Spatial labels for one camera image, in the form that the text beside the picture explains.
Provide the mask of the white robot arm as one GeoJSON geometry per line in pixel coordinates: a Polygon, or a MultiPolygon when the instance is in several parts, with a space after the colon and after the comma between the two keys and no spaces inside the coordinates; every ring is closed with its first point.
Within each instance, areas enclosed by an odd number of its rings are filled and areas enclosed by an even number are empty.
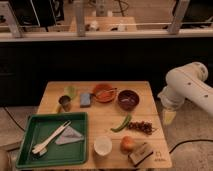
{"type": "Polygon", "coordinates": [[[166,86],[158,94],[163,105],[163,124],[170,125],[186,99],[213,116],[213,87],[205,83],[208,69],[201,62],[192,62],[171,69],[166,86]]]}

